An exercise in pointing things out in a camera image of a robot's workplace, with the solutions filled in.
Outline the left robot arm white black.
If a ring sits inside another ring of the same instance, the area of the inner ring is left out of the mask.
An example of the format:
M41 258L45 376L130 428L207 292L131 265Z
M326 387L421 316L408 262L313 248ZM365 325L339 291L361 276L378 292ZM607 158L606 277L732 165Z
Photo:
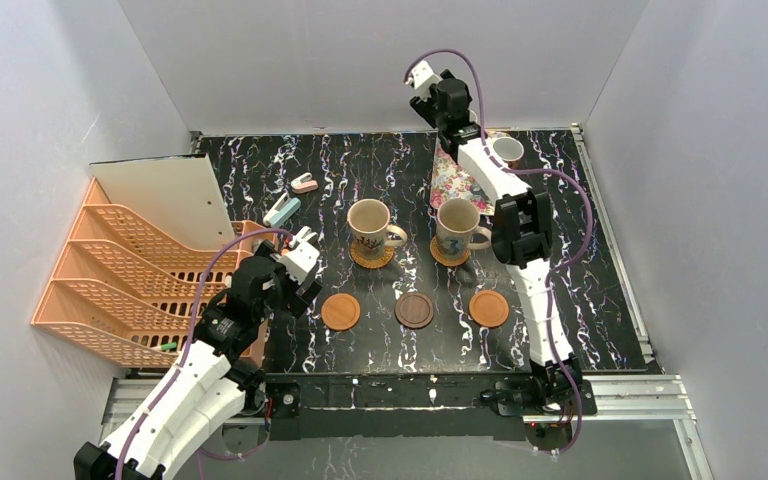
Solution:
M208 302L201 280L183 350L122 425L100 444L78 450L76 478L174 478L260 388L263 371L240 357L270 314L299 317L310 307L322 289L315 278L319 255L300 236L286 247L264 240Z

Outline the tall beige mug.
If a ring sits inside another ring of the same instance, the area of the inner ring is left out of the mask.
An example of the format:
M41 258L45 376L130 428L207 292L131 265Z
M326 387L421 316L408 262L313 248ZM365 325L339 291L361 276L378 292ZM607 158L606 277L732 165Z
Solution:
M468 200L453 198L444 202L436 214L436 233L444 254L455 257L464 250L491 247L492 232L480 225L481 214Z

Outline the light wooden coaster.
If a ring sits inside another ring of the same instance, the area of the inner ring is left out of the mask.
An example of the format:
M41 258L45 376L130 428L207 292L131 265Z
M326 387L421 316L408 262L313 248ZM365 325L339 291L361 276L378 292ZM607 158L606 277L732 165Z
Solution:
M469 314L473 321L488 329L503 325L509 316L509 304L498 292L481 290L469 302Z
M357 299L347 293L329 296L322 304L321 317L324 324L334 331L346 331L353 328L361 315Z

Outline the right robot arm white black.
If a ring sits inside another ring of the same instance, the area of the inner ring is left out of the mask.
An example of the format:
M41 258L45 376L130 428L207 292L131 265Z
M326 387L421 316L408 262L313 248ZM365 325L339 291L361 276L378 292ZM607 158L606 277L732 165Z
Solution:
M563 334L549 284L554 242L553 209L508 165L522 144L510 136L488 136L470 109L467 84L450 71L435 73L421 61L405 75L415 95L413 110L433 127L443 150L471 175L493 202L491 246L506 266L522 306L529 339L531 379L523 387L495 390L493 398L537 408L582 403L582 373Z

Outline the dark walnut wooden coaster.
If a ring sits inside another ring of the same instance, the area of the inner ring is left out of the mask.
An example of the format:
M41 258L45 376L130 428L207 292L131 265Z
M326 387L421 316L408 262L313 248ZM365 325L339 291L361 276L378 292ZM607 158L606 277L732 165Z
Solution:
M422 329L428 326L433 320L434 312L431 299L420 292L401 295L395 305L397 321L410 329Z

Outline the woven rattan coaster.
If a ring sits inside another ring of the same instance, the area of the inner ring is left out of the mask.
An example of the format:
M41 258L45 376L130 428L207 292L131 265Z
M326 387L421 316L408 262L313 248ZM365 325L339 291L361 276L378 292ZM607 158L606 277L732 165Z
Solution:
M376 270L384 268L393 259L395 255L394 247L387 247L383 253L374 259L366 258L361 253L361 245L354 240L350 245L350 256L354 263L365 269Z
M445 255L442 249L442 245L436 236L431 239L429 246L431 255L434 260L437 263L449 268L463 265L471 256L471 251L469 249L464 250L461 254L455 257Z

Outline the floral tray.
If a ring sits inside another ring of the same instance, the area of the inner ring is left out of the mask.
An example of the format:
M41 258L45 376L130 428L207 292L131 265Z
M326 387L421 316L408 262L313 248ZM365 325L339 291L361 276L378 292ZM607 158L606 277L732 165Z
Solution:
M494 203L489 200L477 180L456 164L447 154L440 141L435 142L430 183L430 205L438 209L444 202L459 198L470 201L481 215L494 213Z

